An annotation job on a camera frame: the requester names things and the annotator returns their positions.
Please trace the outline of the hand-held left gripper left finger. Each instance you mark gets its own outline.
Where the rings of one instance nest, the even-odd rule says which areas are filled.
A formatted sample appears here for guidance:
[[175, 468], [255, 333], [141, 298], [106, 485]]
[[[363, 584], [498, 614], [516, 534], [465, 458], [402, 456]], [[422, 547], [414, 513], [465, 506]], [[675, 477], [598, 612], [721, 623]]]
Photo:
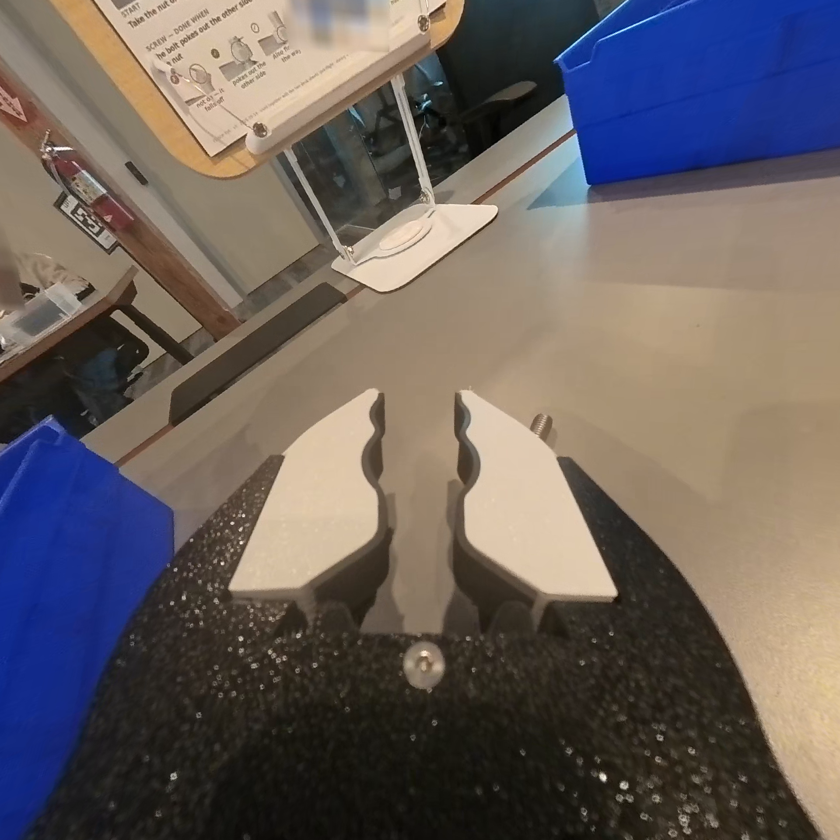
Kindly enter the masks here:
[[287, 448], [229, 582], [235, 600], [308, 618], [339, 606], [363, 624], [390, 569], [384, 434], [385, 395], [370, 388]]

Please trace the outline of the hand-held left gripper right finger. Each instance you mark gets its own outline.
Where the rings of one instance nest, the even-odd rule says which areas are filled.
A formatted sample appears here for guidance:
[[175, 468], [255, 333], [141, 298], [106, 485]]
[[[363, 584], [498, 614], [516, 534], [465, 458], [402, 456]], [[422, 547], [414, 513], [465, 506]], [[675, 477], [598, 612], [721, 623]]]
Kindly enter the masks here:
[[481, 632], [547, 632], [557, 606], [619, 592], [553, 450], [471, 390], [455, 394], [452, 571]]

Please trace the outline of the black rubber pad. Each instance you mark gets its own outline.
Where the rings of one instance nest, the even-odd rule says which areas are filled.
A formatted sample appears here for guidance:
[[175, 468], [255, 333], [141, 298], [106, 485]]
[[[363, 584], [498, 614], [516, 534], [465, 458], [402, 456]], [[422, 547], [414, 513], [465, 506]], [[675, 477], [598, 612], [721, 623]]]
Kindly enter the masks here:
[[235, 346], [177, 385], [171, 393], [169, 425], [183, 423], [239, 378], [347, 300], [347, 295], [327, 282], [308, 290]]

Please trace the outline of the blue plastic bin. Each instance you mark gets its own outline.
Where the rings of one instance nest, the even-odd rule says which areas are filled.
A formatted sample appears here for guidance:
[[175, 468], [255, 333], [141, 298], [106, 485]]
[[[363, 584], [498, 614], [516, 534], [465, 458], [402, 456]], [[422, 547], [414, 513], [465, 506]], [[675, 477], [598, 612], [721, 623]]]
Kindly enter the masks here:
[[838, 1], [628, 1], [554, 65], [590, 186], [839, 145]]
[[43, 809], [123, 629], [172, 560], [174, 525], [53, 417], [2, 450], [2, 839]]

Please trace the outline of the black office chair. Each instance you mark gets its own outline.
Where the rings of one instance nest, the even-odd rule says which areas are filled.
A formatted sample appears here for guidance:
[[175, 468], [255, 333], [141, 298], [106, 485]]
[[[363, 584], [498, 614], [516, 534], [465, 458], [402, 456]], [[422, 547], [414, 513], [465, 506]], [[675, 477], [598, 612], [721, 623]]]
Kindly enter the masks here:
[[150, 355], [149, 346], [113, 317], [90, 322], [59, 347], [70, 386], [94, 425], [131, 404], [132, 383]]

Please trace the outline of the instruction board stand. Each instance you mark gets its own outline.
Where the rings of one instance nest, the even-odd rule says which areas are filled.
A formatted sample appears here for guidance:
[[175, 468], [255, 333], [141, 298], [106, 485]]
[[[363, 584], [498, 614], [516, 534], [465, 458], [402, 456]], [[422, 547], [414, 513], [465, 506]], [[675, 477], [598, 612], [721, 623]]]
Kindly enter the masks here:
[[[158, 141], [195, 173], [240, 177], [283, 154], [338, 255], [332, 269], [380, 294], [408, 285], [497, 217], [439, 203], [405, 70], [446, 44], [463, 2], [55, 1]], [[419, 183], [414, 205], [343, 244], [293, 145], [385, 84]]]

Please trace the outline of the wooden table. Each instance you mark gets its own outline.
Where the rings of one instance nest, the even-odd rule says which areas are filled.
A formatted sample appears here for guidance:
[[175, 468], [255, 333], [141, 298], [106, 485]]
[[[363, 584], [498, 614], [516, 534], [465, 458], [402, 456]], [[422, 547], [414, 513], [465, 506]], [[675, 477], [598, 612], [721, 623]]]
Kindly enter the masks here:
[[32, 343], [19, 346], [15, 352], [5, 351], [2, 354], [1, 382], [10, 380], [36, 363], [88, 324], [99, 318], [109, 317], [114, 312], [121, 312], [151, 342], [161, 347], [178, 363], [186, 364], [192, 361], [194, 356], [185, 347], [133, 305], [138, 294], [135, 284], [138, 273], [139, 269], [136, 266], [128, 268], [110, 290], [97, 291], [84, 302], [81, 309], [35, 336]]

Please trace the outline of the clear plastic box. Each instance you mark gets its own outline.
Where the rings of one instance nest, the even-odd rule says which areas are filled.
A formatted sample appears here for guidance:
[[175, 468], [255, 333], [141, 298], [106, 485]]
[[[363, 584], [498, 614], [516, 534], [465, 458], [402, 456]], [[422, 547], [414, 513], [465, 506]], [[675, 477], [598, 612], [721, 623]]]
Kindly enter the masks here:
[[34, 338], [75, 317], [81, 309], [81, 302], [70, 289], [63, 284], [55, 284], [29, 299], [22, 310], [13, 313], [9, 328]]

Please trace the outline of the black and white tag sign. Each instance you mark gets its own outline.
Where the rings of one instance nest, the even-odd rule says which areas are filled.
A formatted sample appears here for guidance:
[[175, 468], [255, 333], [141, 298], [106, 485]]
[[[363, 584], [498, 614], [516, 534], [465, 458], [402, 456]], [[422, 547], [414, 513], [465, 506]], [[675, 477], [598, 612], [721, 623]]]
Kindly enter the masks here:
[[106, 254], [111, 255], [120, 247], [113, 232], [99, 216], [67, 191], [60, 192], [54, 207]]

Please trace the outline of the red fire extinguisher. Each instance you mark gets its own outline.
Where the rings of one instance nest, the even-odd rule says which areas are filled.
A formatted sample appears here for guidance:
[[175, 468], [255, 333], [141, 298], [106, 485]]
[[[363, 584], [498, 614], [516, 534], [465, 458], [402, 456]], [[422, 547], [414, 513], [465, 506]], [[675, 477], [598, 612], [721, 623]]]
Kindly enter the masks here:
[[40, 142], [38, 155], [45, 170], [66, 192], [75, 197], [111, 231], [129, 229], [135, 218], [102, 184], [68, 145], [55, 142], [48, 130]]

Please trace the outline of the wooden post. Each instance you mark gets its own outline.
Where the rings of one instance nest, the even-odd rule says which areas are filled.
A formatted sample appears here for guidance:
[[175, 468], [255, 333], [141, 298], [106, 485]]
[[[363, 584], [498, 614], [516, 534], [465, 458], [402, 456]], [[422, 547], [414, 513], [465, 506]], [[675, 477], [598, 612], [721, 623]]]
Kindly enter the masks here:
[[25, 52], [19, 69], [1, 61], [1, 73], [20, 97], [29, 126], [2, 124], [39, 158], [46, 131], [76, 150], [90, 171], [134, 215], [134, 225], [116, 231], [121, 247], [179, 303], [214, 340], [236, 330], [234, 309], [242, 298], [196, 246], [174, 217], [124, 167], [123, 154], [55, 73]]

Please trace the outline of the red wall sign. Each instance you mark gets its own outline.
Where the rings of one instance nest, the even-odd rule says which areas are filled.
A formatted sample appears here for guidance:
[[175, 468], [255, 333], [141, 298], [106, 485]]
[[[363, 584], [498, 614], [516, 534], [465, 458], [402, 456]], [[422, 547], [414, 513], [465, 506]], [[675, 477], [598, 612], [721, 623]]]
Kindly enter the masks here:
[[3, 72], [1, 73], [1, 112], [3, 118], [9, 121], [16, 130], [29, 126], [24, 105]]

